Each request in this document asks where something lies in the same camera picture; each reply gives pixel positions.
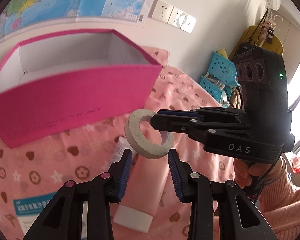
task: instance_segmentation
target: blue plastic basket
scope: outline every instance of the blue plastic basket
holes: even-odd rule
[[[222,91],[209,80],[201,76],[200,86],[203,87],[218,102],[221,102]]]
[[[214,52],[208,72],[229,87],[237,87],[237,71],[234,63]]]
[[[230,98],[231,94],[232,94],[232,89],[228,86],[225,86],[225,88],[223,90],[226,92],[227,97]]]

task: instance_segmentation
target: masking tape roll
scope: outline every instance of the masking tape roll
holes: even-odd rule
[[[227,55],[226,49],[219,49],[216,52],[218,54],[220,54],[222,57],[225,57],[226,59],[228,59],[228,55]]]
[[[124,132],[131,147],[141,156],[153,160],[164,157],[174,146],[172,132],[160,131],[161,145],[152,144],[142,134],[139,123],[141,121],[150,123],[151,117],[155,114],[151,110],[138,109],[132,112],[124,126]]]

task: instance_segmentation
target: map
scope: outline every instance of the map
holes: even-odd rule
[[[107,17],[137,22],[145,0],[11,0],[0,15],[0,38],[49,20]]]

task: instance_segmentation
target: product box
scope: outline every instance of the product box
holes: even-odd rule
[[[0,138],[13,148],[142,108],[161,68],[115,30],[20,42],[0,63]]]

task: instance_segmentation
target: electrical outlet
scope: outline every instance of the electrical outlet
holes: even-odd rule
[[[183,23],[183,20],[185,19],[186,13],[184,11],[181,11],[177,7],[174,7],[170,18],[168,20],[168,24],[173,25],[180,29],[181,24]]]
[[[184,11],[174,7],[168,24],[177,27],[187,33],[191,33],[197,20]]]
[[[187,33],[191,33],[196,22],[196,18],[186,14],[180,29]]]
[[[154,2],[156,2],[156,4],[154,6],[154,11],[151,18],[164,23],[168,23],[171,12],[173,10],[173,6],[160,0],[155,0]]]

